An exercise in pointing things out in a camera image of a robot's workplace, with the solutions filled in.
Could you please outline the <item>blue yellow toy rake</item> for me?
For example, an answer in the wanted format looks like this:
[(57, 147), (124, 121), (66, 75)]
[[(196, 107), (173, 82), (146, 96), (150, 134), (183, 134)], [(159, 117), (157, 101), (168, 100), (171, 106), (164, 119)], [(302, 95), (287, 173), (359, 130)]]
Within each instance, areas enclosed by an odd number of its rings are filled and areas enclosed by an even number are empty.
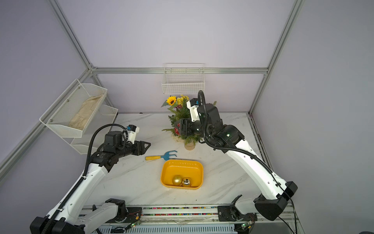
[(177, 151), (175, 151), (175, 150), (168, 151), (168, 152), (164, 153), (164, 155), (162, 155), (162, 156), (147, 156), (147, 157), (145, 157), (145, 160), (149, 161), (149, 160), (164, 159), (165, 161), (168, 161), (171, 157), (177, 157), (176, 153), (177, 153)]

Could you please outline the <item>yellow plastic tray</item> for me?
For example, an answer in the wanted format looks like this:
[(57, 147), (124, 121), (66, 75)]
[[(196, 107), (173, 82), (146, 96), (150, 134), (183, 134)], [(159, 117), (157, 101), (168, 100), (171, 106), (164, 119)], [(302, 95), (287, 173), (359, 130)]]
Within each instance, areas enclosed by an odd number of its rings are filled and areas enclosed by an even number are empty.
[[(190, 178), (191, 187), (173, 186), (172, 178), (175, 175)], [(194, 160), (168, 160), (163, 165), (160, 181), (163, 186), (168, 188), (197, 190), (204, 182), (204, 167), (200, 162)]]

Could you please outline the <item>matte gold ball ornament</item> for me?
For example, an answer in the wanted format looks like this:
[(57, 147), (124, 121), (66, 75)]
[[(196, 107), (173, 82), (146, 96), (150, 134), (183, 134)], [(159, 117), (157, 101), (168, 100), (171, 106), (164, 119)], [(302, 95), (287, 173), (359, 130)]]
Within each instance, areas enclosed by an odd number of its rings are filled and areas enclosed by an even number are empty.
[(172, 185), (173, 186), (181, 186), (183, 183), (183, 178), (180, 175), (175, 175), (172, 178)]

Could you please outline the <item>shiny gold ball ornament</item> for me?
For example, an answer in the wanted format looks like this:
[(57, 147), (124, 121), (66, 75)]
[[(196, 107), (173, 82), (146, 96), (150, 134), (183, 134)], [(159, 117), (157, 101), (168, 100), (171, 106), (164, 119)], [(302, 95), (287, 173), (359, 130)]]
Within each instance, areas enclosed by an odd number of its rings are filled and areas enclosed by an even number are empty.
[(191, 187), (191, 179), (187, 178), (187, 177), (183, 178), (182, 186), (183, 187)]

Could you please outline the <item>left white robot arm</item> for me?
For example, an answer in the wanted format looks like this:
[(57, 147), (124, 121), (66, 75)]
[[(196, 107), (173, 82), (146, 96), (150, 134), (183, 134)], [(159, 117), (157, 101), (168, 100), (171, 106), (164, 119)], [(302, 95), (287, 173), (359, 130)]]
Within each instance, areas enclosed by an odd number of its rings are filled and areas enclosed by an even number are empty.
[(86, 217), (79, 217), (88, 198), (119, 159), (128, 155), (141, 156), (151, 144), (137, 141), (139, 127), (129, 125), (122, 131), (110, 131), (104, 143), (92, 152), (91, 139), (84, 171), (64, 198), (44, 217), (36, 217), (31, 225), (33, 234), (90, 234), (107, 221), (123, 222), (129, 212), (121, 199), (108, 199), (101, 208)]

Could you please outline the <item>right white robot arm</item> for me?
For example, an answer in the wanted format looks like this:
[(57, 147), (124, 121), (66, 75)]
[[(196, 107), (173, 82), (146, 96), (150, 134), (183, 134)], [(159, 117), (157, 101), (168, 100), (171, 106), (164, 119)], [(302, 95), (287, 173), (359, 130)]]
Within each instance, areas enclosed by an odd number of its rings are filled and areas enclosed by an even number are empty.
[(237, 162), (261, 191), (254, 199), (256, 210), (267, 220), (277, 219), (298, 186), (293, 181), (285, 181), (261, 160), (237, 127), (223, 123), (213, 104), (200, 104), (193, 100), (188, 101), (186, 106), (191, 116), (176, 121), (175, 132), (180, 136), (198, 136), (203, 143)]

